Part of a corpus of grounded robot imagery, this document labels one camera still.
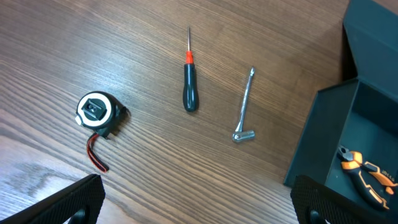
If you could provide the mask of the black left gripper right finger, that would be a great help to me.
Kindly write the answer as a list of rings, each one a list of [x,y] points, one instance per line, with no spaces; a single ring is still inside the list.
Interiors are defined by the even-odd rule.
[[[397,223],[397,210],[380,215],[305,175],[296,177],[290,197],[299,223]]]

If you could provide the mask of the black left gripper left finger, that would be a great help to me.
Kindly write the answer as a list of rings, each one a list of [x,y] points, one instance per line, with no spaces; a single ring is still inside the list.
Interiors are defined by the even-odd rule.
[[[90,174],[23,211],[1,220],[1,223],[96,224],[104,199],[101,176]]]

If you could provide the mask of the orange black pliers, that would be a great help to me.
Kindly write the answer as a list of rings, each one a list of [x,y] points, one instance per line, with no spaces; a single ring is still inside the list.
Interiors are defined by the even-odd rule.
[[[390,210],[387,199],[378,190],[383,188],[389,196],[394,195],[397,189],[395,178],[385,169],[364,159],[359,151],[350,151],[339,146],[337,157],[341,160],[341,168],[350,177],[360,196],[376,210]]]

